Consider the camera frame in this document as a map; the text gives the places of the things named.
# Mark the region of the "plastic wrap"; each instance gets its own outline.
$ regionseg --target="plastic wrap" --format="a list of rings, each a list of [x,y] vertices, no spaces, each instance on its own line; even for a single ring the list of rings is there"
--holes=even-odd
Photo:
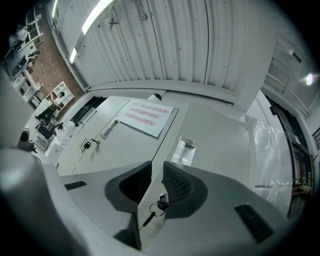
[[[251,144],[250,188],[288,215],[293,174],[286,135],[260,120],[246,116]]]

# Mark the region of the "corrugated metal wall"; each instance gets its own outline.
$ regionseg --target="corrugated metal wall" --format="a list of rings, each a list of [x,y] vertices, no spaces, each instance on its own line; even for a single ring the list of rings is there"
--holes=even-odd
[[[70,51],[97,2],[58,2]],[[111,17],[118,24],[109,29]],[[164,79],[234,91],[246,32],[246,0],[116,0],[84,37],[74,64],[89,86]]]

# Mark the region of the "metal railing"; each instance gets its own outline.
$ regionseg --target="metal railing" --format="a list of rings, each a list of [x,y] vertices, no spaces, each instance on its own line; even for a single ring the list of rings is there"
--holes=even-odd
[[[312,134],[312,137],[314,138],[317,149],[320,150],[320,127]]]

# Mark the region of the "white locker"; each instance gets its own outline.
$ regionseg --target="white locker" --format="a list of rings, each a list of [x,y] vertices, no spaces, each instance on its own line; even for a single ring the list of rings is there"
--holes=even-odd
[[[77,174],[152,161],[177,112],[177,109],[173,110],[158,138],[121,122],[115,126],[105,140],[101,138],[101,134],[98,134],[95,140],[100,140],[101,144],[92,143],[91,147],[86,150],[79,168],[77,167]],[[108,125],[102,130],[102,133],[108,128]]]
[[[129,100],[109,97],[100,106],[96,108],[97,112],[91,118],[88,118],[84,125],[79,124],[78,129],[70,139],[71,150],[74,157],[80,161],[85,152],[82,153],[80,145],[87,139],[95,139],[100,131],[107,125],[110,120],[129,102]]]

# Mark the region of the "cabinet door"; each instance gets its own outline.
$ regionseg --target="cabinet door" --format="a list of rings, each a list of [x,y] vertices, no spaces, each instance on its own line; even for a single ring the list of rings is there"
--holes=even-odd
[[[128,102],[129,100],[109,97],[97,107],[97,112],[94,113],[91,118],[87,119],[88,122],[85,122],[84,125],[79,124],[78,129],[70,140],[72,152],[74,157],[78,158],[78,161],[80,161],[84,155],[80,147],[82,142],[85,139],[89,141],[90,139],[96,138],[107,123],[110,122]]]
[[[65,145],[57,161],[56,170],[60,176],[71,175],[76,168],[76,164],[71,152],[70,144]]]
[[[119,122],[105,140],[100,134],[83,154],[78,174],[108,170],[137,162],[152,161],[164,140],[178,110],[174,109],[159,137],[153,137]]]
[[[197,144],[191,166],[249,185],[251,146],[246,124],[191,103],[166,161],[172,160],[180,137]]]

